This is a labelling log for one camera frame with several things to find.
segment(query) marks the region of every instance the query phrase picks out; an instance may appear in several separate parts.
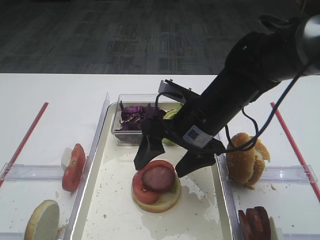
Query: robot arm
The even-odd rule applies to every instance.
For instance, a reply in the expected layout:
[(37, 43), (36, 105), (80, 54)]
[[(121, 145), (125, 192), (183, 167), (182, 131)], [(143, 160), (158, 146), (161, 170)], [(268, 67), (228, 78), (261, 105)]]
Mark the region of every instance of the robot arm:
[[(142, 169), (163, 154), (162, 139), (187, 149), (176, 165), (179, 177), (213, 165), (214, 154), (226, 151), (214, 136), (246, 105), (281, 81), (292, 79), (320, 50), (320, 15), (271, 35), (251, 32), (231, 50), (224, 69), (201, 95), (170, 80), (162, 81), (159, 93), (183, 103), (173, 119), (146, 119), (143, 138), (134, 159)], [(303, 76), (320, 73), (320, 61)]]

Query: partial burger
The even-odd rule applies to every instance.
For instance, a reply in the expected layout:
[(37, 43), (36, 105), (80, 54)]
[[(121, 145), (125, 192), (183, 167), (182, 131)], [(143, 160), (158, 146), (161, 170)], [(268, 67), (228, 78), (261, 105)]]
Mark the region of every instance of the partial burger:
[(132, 179), (132, 198), (143, 210), (161, 213), (180, 198), (181, 184), (173, 165), (164, 160), (149, 162)]
[[(241, 132), (232, 137), (234, 147), (239, 147), (248, 142), (252, 136)], [(270, 154), (260, 139), (248, 151), (234, 151), (226, 154), (229, 177), (245, 187), (254, 188), (254, 185), (263, 174), (266, 164), (270, 162)]]

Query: white table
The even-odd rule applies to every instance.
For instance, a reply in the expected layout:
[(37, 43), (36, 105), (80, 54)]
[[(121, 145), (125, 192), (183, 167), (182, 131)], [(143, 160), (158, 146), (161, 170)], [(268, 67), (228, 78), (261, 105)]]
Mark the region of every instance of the white table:
[[(49, 106), (16, 163), (59, 165), (62, 151), (82, 143), (89, 153), (106, 93), (110, 102), (119, 94), (153, 94), (161, 80), (173, 79), (175, 83), (201, 93), (214, 79), (211, 75), (84, 75), (84, 74), (0, 74), (0, 166), (10, 160), (30, 124), (44, 102)], [(276, 102), (289, 82), (265, 93), (246, 111), (257, 119), (259, 126), (271, 111), (270, 102)], [(320, 76), (300, 79), (279, 110), (291, 131), (306, 162), (320, 176), (320, 163), (316, 154), (320, 128), (318, 92)], [(248, 124), (239, 114), (230, 123), (230, 134), (240, 132)], [(272, 129), (265, 135), (272, 138)], [(223, 203), (221, 189), (215, 185), (218, 201)], [(226, 226), (225, 210), (221, 207), (221, 224)], [(223, 229), (228, 239), (228, 230)]]

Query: white tray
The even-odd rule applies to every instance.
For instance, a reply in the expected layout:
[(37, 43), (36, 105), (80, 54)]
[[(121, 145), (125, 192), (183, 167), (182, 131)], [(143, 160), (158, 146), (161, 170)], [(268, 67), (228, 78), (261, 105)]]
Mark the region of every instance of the white tray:
[[(116, 145), (111, 134), (115, 109), (115, 103), (108, 108), (70, 239), (221, 240), (211, 167), (181, 178), (181, 197), (166, 212), (147, 212), (134, 203), (131, 184), (138, 147)], [(165, 154), (156, 159), (175, 165), (185, 152), (178, 146), (166, 146)]]

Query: bread crumb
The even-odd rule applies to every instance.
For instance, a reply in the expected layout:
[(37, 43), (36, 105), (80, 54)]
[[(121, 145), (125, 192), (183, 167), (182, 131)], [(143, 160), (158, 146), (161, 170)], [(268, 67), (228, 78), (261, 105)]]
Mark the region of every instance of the bread crumb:
[(277, 191), (277, 189), (271, 184), (271, 189), (273, 190), (273, 191)]

